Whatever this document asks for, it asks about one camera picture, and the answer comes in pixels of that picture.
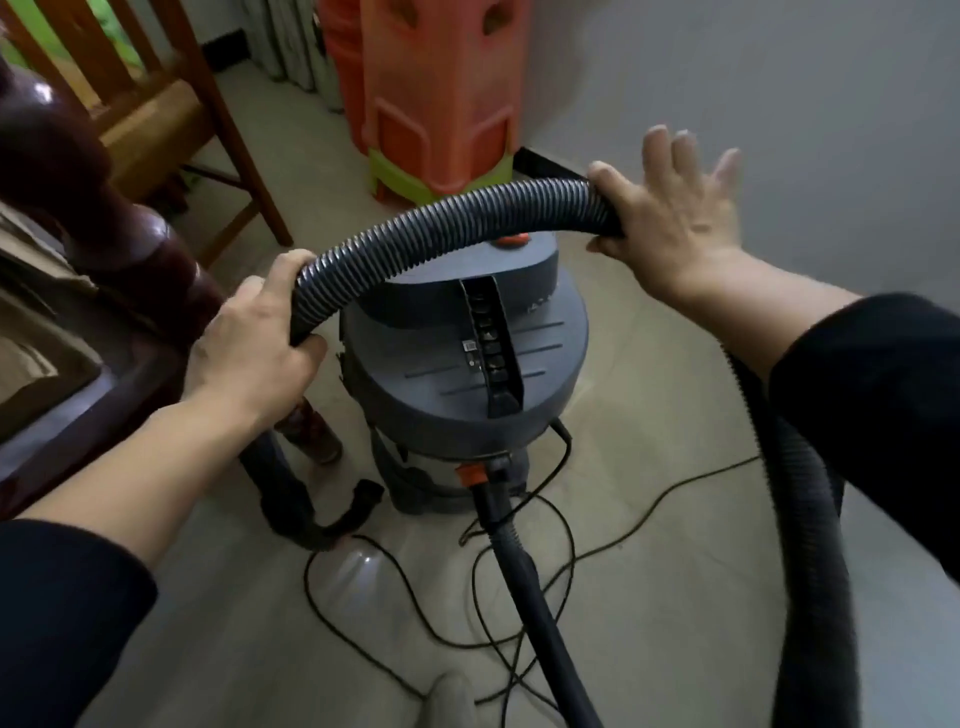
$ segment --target vacuum cleaner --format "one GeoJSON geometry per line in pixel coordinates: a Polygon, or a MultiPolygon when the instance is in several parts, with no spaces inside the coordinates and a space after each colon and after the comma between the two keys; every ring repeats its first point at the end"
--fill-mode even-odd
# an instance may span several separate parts
{"type": "MultiPolygon", "coordinates": [[[[550,426],[568,440],[559,418],[587,351],[587,313],[559,264],[557,230],[622,235],[612,205],[582,180],[511,182],[404,212],[300,271],[291,341],[340,312],[343,381],[363,409],[395,507],[476,510],[561,715],[594,728],[602,723],[516,534],[511,502],[526,492],[530,443],[550,426]],[[455,464],[459,484],[408,465],[409,453],[455,464]]],[[[857,726],[839,481],[729,359],[764,462],[788,595],[772,725],[857,726]]],[[[310,550],[334,547],[383,494],[361,480],[344,516],[323,526],[273,434],[241,461],[270,527],[310,550]]]]}

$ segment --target right hand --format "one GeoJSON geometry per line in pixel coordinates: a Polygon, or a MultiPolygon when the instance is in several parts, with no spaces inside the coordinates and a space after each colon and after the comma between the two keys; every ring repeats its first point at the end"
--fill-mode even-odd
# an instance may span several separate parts
{"type": "Polygon", "coordinates": [[[604,162],[590,166],[587,176],[613,204],[624,237],[596,237],[587,250],[621,261],[648,294],[677,303],[705,271],[740,251],[739,168],[740,152],[730,149],[705,175],[692,134],[671,141],[666,127],[654,127],[643,137],[643,184],[604,162]]]}

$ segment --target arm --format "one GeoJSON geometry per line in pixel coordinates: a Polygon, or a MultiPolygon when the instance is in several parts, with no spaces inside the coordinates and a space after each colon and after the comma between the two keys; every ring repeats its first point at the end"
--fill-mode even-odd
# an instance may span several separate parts
{"type": "Polygon", "coordinates": [[[729,150],[704,175],[691,134],[671,141],[665,127],[654,127],[643,139],[645,184],[591,165],[590,180],[613,202],[626,236],[597,238],[588,249],[624,262],[650,295],[712,333],[767,381],[793,342],[859,297],[741,249],[733,200],[739,166],[739,150],[729,150]]]}
{"type": "Polygon", "coordinates": [[[206,486],[316,374],[325,341],[288,344],[294,279],[312,256],[281,255],[266,281],[246,279],[195,344],[183,399],[20,518],[77,526],[155,565],[206,486]]]}
{"type": "Polygon", "coordinates": [[[183,399],[0,523],[0,725],[74,725],[156,600],[148,571],[212,479],[284,417],[326,351],[289,345],[306,251],[249,278],[190,353],[183,399]]]}
{"type": "Polygon", "coordinates": [[[643,185],[591,166],[625,237],[588,248],[716,336],[833,468],[960,577],[960,319],[915,296],[861,299],[742,251],[739,158],[727,152],[705,176],[692,136],[650,130],[643,185]]]}

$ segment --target stacked stools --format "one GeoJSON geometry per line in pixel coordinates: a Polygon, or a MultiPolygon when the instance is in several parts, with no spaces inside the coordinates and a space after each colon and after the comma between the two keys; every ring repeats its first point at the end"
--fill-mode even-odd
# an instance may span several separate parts
{"type": "Polygon", "coordinates": [[[319,16],[378,198],[511,178],[530,0],[320,0],[319,16]]]}

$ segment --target grey vacuum body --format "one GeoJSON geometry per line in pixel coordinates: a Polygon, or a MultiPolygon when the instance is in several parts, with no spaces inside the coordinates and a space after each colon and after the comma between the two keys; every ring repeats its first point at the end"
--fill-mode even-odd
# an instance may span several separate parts
{"type": "Polygon", "coordinates": [[[588,322],[554,234],[536,232],[526,244],[464,248],[375,286],[341,312],[340,338],[343,381],[395,507],[450,513],[473,508],[467,489],[452,468],[438,482],[407,466],[408,453],[455,464],[508,456],[512,491],[522,493],[526,447],[573,392],[588,322]]]}

